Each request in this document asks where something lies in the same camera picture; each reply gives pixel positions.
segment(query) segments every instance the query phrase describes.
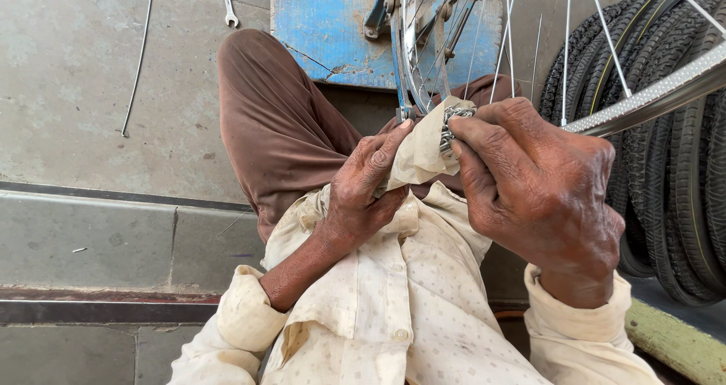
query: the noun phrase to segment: shirt button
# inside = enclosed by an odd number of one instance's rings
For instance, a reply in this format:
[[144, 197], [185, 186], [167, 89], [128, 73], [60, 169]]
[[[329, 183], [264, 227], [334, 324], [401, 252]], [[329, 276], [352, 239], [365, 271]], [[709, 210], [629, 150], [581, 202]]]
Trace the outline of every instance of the shirt button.
[[408, 331], [406, 330], [396, 330], [394, 333], [394, 339], [398, 342], [405, 341], [406, 338], [408, 338]]

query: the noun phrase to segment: knee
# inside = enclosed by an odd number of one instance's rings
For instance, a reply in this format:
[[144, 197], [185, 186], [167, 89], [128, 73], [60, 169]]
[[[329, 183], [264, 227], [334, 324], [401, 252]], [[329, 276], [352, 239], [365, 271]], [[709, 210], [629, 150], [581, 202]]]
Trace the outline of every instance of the knee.
[[253, 56], [259, 49], [269, 48], [271, 42], [277, 43], [277, 39], [267, 32], [252, 28], [240, 29], [227, 36], [219, 46], [217, 63], [239, 56]]

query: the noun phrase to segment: chain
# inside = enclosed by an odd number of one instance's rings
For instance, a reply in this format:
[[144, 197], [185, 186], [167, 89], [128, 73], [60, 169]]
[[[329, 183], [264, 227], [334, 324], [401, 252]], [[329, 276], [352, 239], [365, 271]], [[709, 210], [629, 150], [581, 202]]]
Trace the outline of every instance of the chain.
[[473, 108], [447, 107], [444, 111], [444, 125], [441, 127], [441, 142], [439, 143], [441, 154], [447, 154], [451, 151], [451, 145], [449, 143], [454, 139], [454, 134], [449, 130], [449, 119], [455, 115], [471, 117], [475, 111]]

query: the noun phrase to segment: brown pants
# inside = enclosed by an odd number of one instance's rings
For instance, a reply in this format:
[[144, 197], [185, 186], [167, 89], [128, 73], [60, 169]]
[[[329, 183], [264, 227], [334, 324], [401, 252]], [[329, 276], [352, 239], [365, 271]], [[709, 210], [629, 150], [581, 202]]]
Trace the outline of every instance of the brown pants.
[[[330, 183], [361, 135], [266, 32], [232, 33], [219, 49], [217, 67], [222, 139], [242, 191], [259, 216], [260, 237], [267, 242], [290, 205]], [[494, 75], [486, 75], [471, 82], [467, 98], [477, 106], [488, 104], [493, 80]], [[509, 97], [509, 77], [500, 75], [497, 84], [495, 101]], [[451, 90], [458, 97], [463, 93], [463, 86]], [[392, 118], [380, 132], [395, 124]], [[458, 175], [437, 176], [412, 190], [423, 198], [437, 180], [462, 195]]]

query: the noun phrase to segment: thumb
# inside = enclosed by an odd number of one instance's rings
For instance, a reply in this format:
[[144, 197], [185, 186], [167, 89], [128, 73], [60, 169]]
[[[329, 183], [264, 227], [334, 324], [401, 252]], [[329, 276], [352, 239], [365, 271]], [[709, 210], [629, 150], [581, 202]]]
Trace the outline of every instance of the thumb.
[[451, 140], [451, 149], [459, 160], [459, 176], [464, 186], [464, 195], [469, 206], [481, 213], [495, 211], [494, 200], [497, 196], [495, 177], [486, 164], [464, 141]]

